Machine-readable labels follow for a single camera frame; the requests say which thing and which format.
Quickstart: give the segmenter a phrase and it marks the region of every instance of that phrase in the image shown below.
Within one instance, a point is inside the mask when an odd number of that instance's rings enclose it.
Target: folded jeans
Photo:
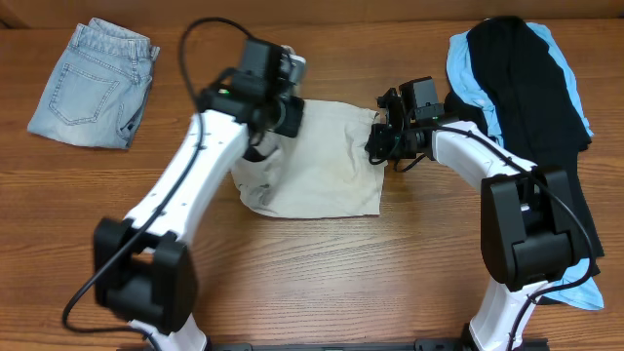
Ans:
[[[78,24],[28,131],[76,146],[129,148],[160,49],[102,19]]]

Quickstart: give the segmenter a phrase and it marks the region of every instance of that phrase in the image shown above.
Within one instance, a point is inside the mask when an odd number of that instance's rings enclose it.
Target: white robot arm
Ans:
[[[224,71],[232,76],[231,84],[221,84],[226,77],[222,75],[198,98],[194,97],[197,109],[205,112],[192,116],[181,148],[156,185],[123,221],[104,218],[98,225],[94,239],[97,273],[67,304],[63,312],[67,328],[89,332],[69,326],[67,318],[76,301],[95,285],[97,303],[132,327],[121,332],[149,335],[155,351],[211,349],[210,340],[192,316],[199,287],[190,259],[193,238],[216,189],[249,150],[251,139],[268,129],[294,137],[303,110],[303,101],[291,97],[290,92],[302,77],[305,59],[242,30],[248,34],[248,41],[239,69]],[[404,126],[409,123],[410,118],[403,122]],[[412,140],[428,149],[430,159],[455,170],[482,194],[482,254],[492,277],[481,309],[465,332],[469,335],[462,340],[461,350],[504,351],[510,342],[514,348],[521,346],[522,332],[534,307],[531,305],[522,314],[528,296],[550,287],[549,282],[563,275],[565,268],[574,263],[570,261],[576,259],[567,235],[558,235],[569,232],[569,226],[556,209],[537,204],[539,209],[547,208],[546,216],[551,217],[552,225],[543,228],[532,222],[531,230],[538,231],[529,235],[523,230],[523,218],[535,208],[530,200],[539,196],[528,188],[530,183],[517,177],[518,170],[508,162],[513,160],[527,171],[534,164],[489,141],[472,122],[456,121],[444,127],[440,130],[429,126],[429,132],[413,135]],[[398,140],[404,132],[402,128]],[[486,140],[489,147],[475,137]],[[566,187],[561,186],[566,182],[565,174],[541,175],[549,188],[558,185],[560,195],[563,191],[565,197]],[[557,248],[558,254],[552,254],[552,248]],[[152,262],[135,260],[133,253],[140,252],[153,253]],[[524,317],[510,337],[519,315]],[[437,341],[430,349],[425,344],[414,349],[445,350]]]
[[[237,123],[232,116],[213,110],[201,116],[194,115],[182,147],[173,161],[148,195],[126,216],[127,219],[133,221],[134,228],[139,228],[160,204],[162,197],[179,177],[193,152],[197,142],[198,118],[203,118],[205,126],[208,126],[204,139],[206,148],[200,153],[195,166],[165,208],[164,214],[150,227],[152,235],[162,236],[173,232],[178,241],[189,246],[192,244],[198,223],[216,189],[228,170],[243,156],[248,147],[247,127]],[[526,170],[534,166],[530,161],[515,157],[489,141],[472,122],[460,121],[448,124],[446,127],[470,131],[476,137],[482,137]],[[478,191],[481,189],[481,182],[484,178],[495,175],[512,176],[518,173],[504,160],[467,136],[453,132],[433,132],[432,143],[436,160],[452,168]],[[527,285],[519,291],[510,292],[504,284],[491,279],[482,307],[470,322],[470,333],[477,350],[505,350],[509,342],[509,330],[512,329],[514,319],[527,296],[550,286],[551,283],[543,281]],[[514,347],[520,346],[523,342],[522,332],[532,308],[534,307],[531,306],[530,310],[525,313],[521,327],[518,328]],[[159,333],[156,327],[139,320],[132,320],[130,323],[133,327],[153,333],[163,351],[204,351],[208,343],[206,336],[197,328],[192,315],[188,317],[187,322],[179,331],[167,334]]]

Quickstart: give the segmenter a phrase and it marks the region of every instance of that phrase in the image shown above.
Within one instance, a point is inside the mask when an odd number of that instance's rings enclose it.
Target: camera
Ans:
[[[377,106],[386,110],[385,123],[372,125],[365,150],[370,160],[380,162],[414,159],[418,153],[433,159],[431,133],[418,128],[459,119],[456,114],[445,113],[431,77],[408,81],[399,86],[398,93],[395,88],[390,88],[377,98]]]
[[[213,109],[248,125],[253,136],[271,130],[296,137],[303,117],[303,99],[293,88],[305,72],[305,59],[288,49],[249,38],[237,68],[224,70],[198,98],[201,110]]]

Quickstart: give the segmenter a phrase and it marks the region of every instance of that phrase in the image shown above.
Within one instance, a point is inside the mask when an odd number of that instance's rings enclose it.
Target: white cloth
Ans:
[[[268,133],[261,162],[241,159],[232,176],[241,201],[274,217],[379,215],[383,169],[364,150],[377,113],[347,103],[306,100],[297,138]]]

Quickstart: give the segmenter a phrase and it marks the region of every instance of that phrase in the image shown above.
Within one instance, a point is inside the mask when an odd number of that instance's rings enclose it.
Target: wood grain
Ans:
[[[606,309],[539,307],[527,336],[553,350],[624,350],[624,22],[548,20],[576,74],[596,136],[580,156],[583,188],[604,244],[596,281]],[[253,28],[308,59],[305,98],[375,108],[374,98],[416,77],[449,90],[449,37],[474,22],[279,25]],[[191,104],[177,71],[181,28],[140,31],[162,47],[145,118],[130,151],[93,150],[32,136],[26,125],[70,30],[0,32],[0,350],[114,350],[133,335],[75,335],[65,302],[92,274],[92,235],[122,217],[165,169]],[[191,37],[197,86],[240,55],[220,27]],[[195,260],[204,292],[199,326],[216,342],[409,341],[458,335],[479,309],[488,273],[479,245],[479,197],[450,170],[426,162],[387,172],[381,216],[277,220],[253,214],[228,178],[204,218]],[[88,293],[71,316],[85,327],[119,324]]]
[[[623,11],[624,0],[0,0],[1,20],[15,28],[37,29],[75,28],[91,18],[145,27],[187,25],[208,16],[275,25],[482,20],[512,14],[524,19],[614,19]]]

